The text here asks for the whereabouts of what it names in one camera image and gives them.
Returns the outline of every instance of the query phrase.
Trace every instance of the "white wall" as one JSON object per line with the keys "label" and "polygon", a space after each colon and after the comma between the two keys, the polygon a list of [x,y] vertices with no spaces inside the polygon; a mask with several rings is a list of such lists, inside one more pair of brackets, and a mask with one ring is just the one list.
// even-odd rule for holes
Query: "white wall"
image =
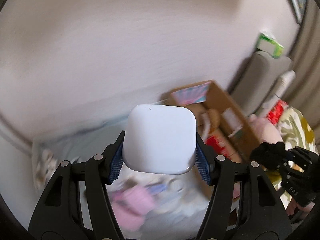
{"label": "white wall", "polygon": [[32,179],[31,148],[0,122],[0,194],[28,229],[38,197]]}
{"label": "white wall", "polygon": [[290,49],[298,25],[287,0],[8,0],[0,113],[32,138],[189,82],[227,88],[265,29]]}

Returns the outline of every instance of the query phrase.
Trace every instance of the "white container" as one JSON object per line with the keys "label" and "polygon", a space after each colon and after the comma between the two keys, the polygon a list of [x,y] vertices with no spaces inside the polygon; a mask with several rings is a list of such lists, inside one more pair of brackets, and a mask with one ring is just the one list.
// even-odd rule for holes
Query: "white container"
{"label": "white container", "polygon": [[128,118],[122,156],[132,170],[183,174],[195,164],[196,119],[184,108],[138,105]]}

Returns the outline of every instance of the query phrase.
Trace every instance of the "white label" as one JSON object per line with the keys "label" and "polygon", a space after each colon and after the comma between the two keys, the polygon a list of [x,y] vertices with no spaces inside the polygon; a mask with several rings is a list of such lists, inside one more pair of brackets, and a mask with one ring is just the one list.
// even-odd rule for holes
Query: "white label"
{"label": "white label", "polygon": [[232,134],[228,137],[233,136],[236,132],[242,129],[243,123],[240,121],[240,119],[236,116],[236,114],[232,111],[231,108],[227,108],[222,113],[222,117],[226,120],[226,122],[232,129]]}

